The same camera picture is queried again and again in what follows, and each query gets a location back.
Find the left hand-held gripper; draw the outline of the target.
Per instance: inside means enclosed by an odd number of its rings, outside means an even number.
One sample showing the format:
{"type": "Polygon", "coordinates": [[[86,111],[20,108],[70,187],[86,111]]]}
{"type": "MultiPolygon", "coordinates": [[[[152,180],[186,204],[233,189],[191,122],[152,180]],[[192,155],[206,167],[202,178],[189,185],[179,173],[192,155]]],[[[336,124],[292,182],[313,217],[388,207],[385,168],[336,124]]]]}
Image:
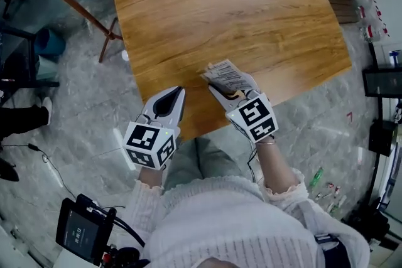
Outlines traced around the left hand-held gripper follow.
{"type": "Polygon", "coordinates": [[[177,150],[179,122],[183,117],[185,89],[170,87],[152,96],[126,130],[122,146],[130,161],[160,170],[177,150]]]}

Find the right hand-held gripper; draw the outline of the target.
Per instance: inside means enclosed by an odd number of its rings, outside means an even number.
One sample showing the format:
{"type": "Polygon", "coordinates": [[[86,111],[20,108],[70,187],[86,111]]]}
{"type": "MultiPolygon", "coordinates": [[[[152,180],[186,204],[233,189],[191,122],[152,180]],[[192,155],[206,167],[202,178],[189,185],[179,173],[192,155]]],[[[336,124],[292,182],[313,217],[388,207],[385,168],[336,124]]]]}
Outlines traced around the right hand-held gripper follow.
{"type": "Polygon", "coordinates": [[[248,73],[244,73],[246,88],[245,94],[256,92],[258,95],[246,100],[238,106],[239,96],[227,94],[214,84],[208,84],[210,93],[223,106],[229,121],[241,133],[247,136],[252,143],[258,143],[278,130],[278,123],[273,108],[265,93],[261,93],[255,79],[248,73]]]}

